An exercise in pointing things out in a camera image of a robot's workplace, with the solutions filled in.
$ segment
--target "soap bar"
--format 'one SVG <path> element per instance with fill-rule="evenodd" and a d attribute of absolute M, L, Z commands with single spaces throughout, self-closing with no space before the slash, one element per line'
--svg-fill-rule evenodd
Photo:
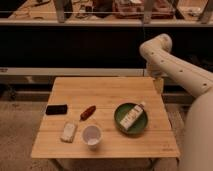
<path fill-rule="evenodd" d="M 75 132 L 77 129 L 77 125 L 67 122 L 64 126 L 62 135 L 61 135 L 61 141 L 71 143 L 73 142 Z"/>
<path fill-rule="evenodd" d="M 134 108 L 132 108 L 120 121 L 121 126 L 125 130 L 128 131 L 128 129 L 135 123 L 135 121 L 142 115 L 144 108 L 144 103 L 140 103 L 138 105 L 135 105 Z"/>

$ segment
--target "small white item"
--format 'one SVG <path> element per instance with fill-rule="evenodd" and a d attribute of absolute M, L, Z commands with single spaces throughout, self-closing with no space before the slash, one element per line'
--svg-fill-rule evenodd
<path fill-rule="evenodd" d="M 95 125 L 89 125 L 83 130 L 82 138 L 89 149 L 95 150 L 101 141 L 101 130 Z"/>
<path fill-rule="evenodd" d="M 135 105 L 135 107 L 132 108 L 120 121 L 121 126 L 123 126 L 125 130 L 128 130 L 135 123 L 135 121 L 142 115 L 144 106 L 145 106 L 144 102 Z"/>
<path fill-rule="evenodd" d="M 73 142 L 77 125 L 67 122 L 61 135 L 61 141 L 71 143 Z"/>
<path fill-rule="evenodd" d="M 130 2 L 133 4 L 142 4 L 140 0 L 130 0 Z"/>

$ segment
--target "wooden table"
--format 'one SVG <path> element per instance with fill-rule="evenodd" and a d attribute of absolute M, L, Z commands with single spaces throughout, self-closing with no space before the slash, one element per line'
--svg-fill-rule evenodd
<path fill-rule="evenodd" d="M 146 102 L 148 125 L 137 138 L 116 129 L 114 111 L 122 103 Z M 180 155 L 161 96 L 150 77 L 58 77 L 48 104 L 68 104 L 67 115 L 43 116 L 32 149 L 32 158 L 162 158 Z M 79 122 L 80 114 L 96 105 L 95 113 Z M 60 141 L 66 121 L 78 123 L 73 143 Z M 81 138 L 89 124 L 102 129 L 97 151 Z"/>

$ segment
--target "table leg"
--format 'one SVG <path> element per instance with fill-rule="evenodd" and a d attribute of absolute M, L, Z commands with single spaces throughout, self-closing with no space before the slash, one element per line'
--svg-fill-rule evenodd
<path fill-rule="evenodd" d="M 49 159 L 49 160 L 58 169 L 58 171 L 66 171 L 66 169 L 64 169 L 64 167 L 58 162 L 57 159 Z"/>

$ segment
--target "cabinet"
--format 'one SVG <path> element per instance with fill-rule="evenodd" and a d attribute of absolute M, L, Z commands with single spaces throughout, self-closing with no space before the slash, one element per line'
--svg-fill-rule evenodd
<path fill-rule="evenodd" d="M 1 18 L 0 75 L 143 75 L 138 47 L 161 33 L 172 37 L 175 56 L 212 70 L 212 6 L 207 1 L 172 1 L 176 10 L 170 19 L 152 19 L 150 6 L 137 19 L 119 19 L 112 12 L 80 19 L 75 17 L 80 6 L 92 3 L 82 1 L 73 4 L 71 17 L 63 22 L 53 0 L 36 7 L 37 1 L 28 0 Z M 203 20 L 192 16 L 203 11 L 208 14 Z"/>

